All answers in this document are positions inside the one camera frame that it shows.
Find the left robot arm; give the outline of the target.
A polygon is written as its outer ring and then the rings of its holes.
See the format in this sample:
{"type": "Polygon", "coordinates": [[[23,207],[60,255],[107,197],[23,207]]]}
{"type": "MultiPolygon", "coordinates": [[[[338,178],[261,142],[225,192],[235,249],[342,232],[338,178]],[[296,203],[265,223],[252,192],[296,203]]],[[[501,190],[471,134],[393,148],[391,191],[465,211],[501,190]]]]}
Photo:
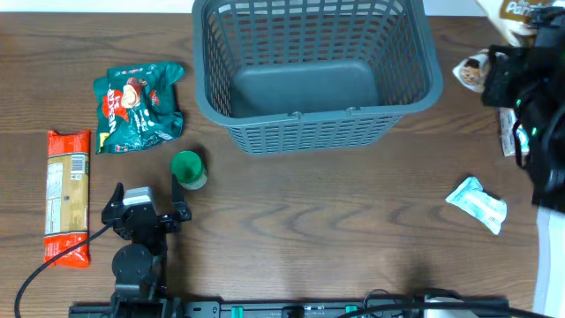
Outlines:
{"type": "Polygon", "coordinates": [[[108,225],[129,244],[116,252],[111,263],[116,278],[110,317],[183,317],[182,300],[171,297],[166,285],[167,239],[189,221],[188,208],[177,178],[171,180],[173,211],[159,215],[152,191],[141,187],[125,191],[119,183],[102,211],[108,225]]]}

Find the green lidded jar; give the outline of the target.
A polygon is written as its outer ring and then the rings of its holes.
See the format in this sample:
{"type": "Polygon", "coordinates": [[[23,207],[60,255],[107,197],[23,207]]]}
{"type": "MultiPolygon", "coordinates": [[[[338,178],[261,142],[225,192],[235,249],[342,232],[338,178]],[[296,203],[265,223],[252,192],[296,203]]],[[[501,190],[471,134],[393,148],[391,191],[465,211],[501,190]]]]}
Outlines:
{"type": "Polygon", "coordinates": [[[187,190],[198,190],[207,182],[207,170],[200,156],[192,151],[177,153],[171,160],[171,172],[187,190]]]}

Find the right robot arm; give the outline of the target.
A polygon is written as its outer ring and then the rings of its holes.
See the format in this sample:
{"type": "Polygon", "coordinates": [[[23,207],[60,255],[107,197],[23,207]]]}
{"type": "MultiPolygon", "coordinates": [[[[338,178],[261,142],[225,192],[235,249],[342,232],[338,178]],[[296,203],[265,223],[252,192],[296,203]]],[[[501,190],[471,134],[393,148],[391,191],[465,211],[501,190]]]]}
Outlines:
{"type": "Polygon", "coordinates": [[[491,70],[481,96],[485,106],[512,109],[529,140],[528,155],[516,163],[532,184],[537,207],[539,265],[533,310],[564,315],[564,5],[531,12],[534,44],[526,48],[493,45],[491,70]]]}

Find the white brown snack bag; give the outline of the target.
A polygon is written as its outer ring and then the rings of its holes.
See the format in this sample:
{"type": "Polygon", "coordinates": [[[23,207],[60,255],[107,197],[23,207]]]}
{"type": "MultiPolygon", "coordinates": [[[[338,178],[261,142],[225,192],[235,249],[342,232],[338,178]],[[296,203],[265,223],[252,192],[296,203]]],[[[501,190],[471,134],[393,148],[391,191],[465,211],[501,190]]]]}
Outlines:
{"type": "MultiPolygon", "coordinates": [[[[553,0],[478,0],[489,21],[511,47],[530,47],[537,36],[531,26],[531,15],[542,7],[564,6],[563,1],[553,0]]],[[[486,76],[490,71],[488,49],[465,58],[454,69],[454,76],[470,90],[482,93],[486,76]]]]}

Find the tissue multipack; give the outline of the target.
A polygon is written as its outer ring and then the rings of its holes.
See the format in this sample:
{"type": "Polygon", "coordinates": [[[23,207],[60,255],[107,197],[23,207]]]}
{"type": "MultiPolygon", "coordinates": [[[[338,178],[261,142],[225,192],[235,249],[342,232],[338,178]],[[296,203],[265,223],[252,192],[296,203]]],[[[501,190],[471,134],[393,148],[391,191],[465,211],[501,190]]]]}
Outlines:
{"type": "Polygon", "coordinates": [[[516,154],[515,137],[517,137],[522,155],[527,155],[530,151],[529,138],[523,126],[519,125],[516,128],[516,132],[513,132],[513,128],[516,123],[515,112],[512,109],[499,108],[498,116],[500,122],[502,153],[505,156],[513,156],[516,154]]]}

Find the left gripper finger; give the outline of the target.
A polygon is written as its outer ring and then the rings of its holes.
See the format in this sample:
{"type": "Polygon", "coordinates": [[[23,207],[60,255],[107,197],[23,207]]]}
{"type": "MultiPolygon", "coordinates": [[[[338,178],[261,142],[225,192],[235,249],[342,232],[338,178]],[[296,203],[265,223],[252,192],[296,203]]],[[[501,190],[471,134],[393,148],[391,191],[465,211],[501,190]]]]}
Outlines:
{"type": "Polygon", "coordinates": [[[112,208],[120,207],[123,205],[123,198],[124,198],[124,186],[121,182],[117,183],[117,186],[112,194],[109,205],[112,208]]]}
{"type": "Polygon", "coordinates": [[[178,183],[177,176],[172,174],[171,179],[171,201],[174,209],[178,213],[187,213],[188,206],[185,201],[182,186],[178,183]]]}

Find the green coffee mix bag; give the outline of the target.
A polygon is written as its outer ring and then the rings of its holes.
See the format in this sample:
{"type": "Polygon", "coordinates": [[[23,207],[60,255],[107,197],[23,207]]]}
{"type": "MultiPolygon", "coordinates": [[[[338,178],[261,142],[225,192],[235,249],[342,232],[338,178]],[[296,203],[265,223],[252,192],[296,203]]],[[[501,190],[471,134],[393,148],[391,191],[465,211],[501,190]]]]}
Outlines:
{"type": "Polygon", "coordinates": [[[185,75],[173,62],[119,66],[94,80],[97,154],[150,149],[179,138],[184,115],[175,83],[185,75]]]}

